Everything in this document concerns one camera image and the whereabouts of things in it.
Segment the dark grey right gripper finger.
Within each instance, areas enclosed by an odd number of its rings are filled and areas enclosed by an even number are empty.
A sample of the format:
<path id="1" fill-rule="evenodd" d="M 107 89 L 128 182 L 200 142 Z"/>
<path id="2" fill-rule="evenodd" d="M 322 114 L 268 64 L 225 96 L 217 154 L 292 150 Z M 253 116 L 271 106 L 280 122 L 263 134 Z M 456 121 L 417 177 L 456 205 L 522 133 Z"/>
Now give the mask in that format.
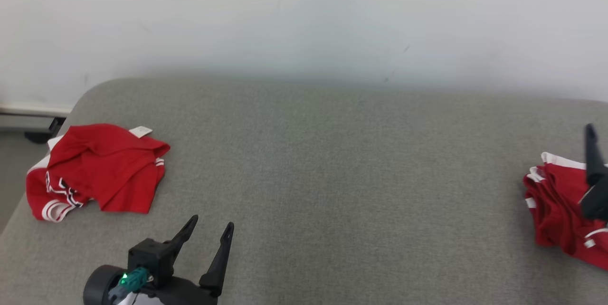
<path id="1" fill-rule="evenodd" d="M 580 209 L 590 220 L 608 220 L 608 185 L 597 183 L 590 187 L 580 200 Z"/>
<path id="2" fill-rule="evenodd" d="M 586 181 L 591 187 L 606 177 L 608 169 L 599 149 L 599 138 L 595 126 L 587 124 L 584 128 L 584 156 L 586 164 Z"/>

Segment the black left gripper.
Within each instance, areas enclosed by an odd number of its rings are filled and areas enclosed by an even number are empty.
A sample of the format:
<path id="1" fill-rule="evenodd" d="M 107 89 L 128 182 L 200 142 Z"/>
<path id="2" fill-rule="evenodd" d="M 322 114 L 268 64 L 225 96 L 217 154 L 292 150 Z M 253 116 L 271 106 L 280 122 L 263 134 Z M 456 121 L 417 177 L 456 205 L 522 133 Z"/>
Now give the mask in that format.
<path id="1" fill-rule="evenodd" d="M 173 269 L 173 265 L 196 227 L 199 216 L 193 215 L 178 233 L 163 243 L 163 266 Z M 220 245 L 208 270 L 195 284 L 180 277 L 171 277 L 162 286 L 151 286 L 151 295 L 158 298 L 163 305 L 217 305 L 222 294 L 226 276 L 234 223 L 230 221 L 220 237 Z"/>

